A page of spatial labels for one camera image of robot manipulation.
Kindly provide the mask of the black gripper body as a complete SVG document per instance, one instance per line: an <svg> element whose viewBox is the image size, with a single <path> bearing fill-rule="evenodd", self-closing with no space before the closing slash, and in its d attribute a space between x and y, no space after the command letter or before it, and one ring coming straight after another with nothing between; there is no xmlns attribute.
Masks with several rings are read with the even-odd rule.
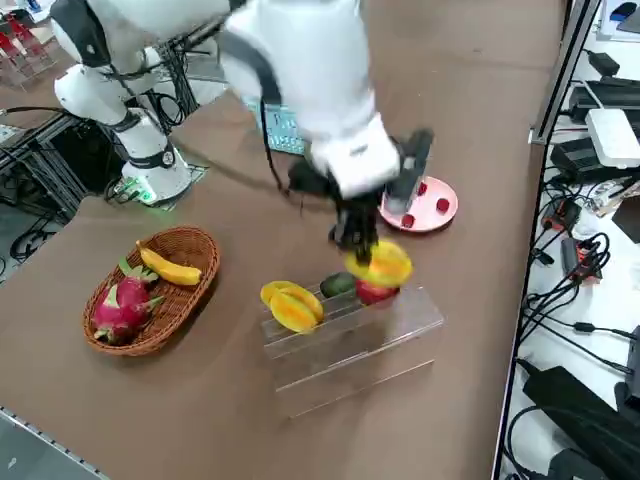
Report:
<svg viewBox="0 0 640 480"><path fill-rule="evenodd" d="M334 203L338 215L374 215L381 203L381 191L370 191L350 198L337 194Z"/></svg>

